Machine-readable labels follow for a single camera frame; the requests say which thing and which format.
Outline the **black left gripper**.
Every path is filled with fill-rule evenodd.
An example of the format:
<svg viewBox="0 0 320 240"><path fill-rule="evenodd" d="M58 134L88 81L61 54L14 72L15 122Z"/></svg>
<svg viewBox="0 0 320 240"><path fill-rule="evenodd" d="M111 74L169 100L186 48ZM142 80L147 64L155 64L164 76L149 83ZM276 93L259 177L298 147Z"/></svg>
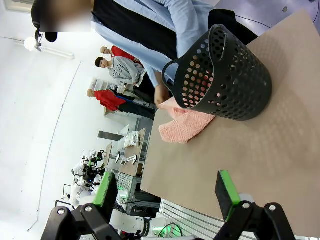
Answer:
<svg viewBox="0 0 320 240"><path fill-rule="evenodd" d="M83 181L85 185L92 185L95 181L96 176L99 174L99 171L95 167L85 165L83 167Z"/></svg>

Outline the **person's left hand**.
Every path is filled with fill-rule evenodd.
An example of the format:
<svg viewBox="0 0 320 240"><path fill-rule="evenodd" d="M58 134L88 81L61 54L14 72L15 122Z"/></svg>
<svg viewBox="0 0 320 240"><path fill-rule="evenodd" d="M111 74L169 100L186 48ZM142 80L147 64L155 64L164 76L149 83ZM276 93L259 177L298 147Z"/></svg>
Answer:
<svg viewBox="0 0 320 240"><path fill-rule="evenodd" d="M171 97L172 95L165 85L159 84L155 87L154 103L158 109L162 103L166 102Z"/></svg>

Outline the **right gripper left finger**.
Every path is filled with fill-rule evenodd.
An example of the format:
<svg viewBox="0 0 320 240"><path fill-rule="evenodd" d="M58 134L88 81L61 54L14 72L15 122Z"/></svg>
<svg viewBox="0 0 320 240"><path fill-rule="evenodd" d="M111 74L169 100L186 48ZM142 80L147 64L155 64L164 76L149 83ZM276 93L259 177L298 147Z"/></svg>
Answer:
<svg viewBox="0 0 320 240"><path fill-rule="evenodd" d="M117 231L110 225L118 195L114 173L106 172L94 200L70 210L64 206L52 209L42 240L79 240L92 235L95 240L120 240Z"/></svg>

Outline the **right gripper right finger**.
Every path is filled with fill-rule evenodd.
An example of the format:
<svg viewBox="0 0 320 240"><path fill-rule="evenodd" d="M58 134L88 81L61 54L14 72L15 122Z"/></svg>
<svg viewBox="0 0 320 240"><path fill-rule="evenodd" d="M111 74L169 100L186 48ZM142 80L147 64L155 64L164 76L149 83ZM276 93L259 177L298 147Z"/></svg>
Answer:
<svg viewBox="0 0 320 240"><path fill-rule="evenodd" d="M276 202L258 206L249 194L239 194L227 170L219 170L215 194L224 224L216 240L238 240L244 232L257 240L294 240L295 235L282 206Z"/></svg>

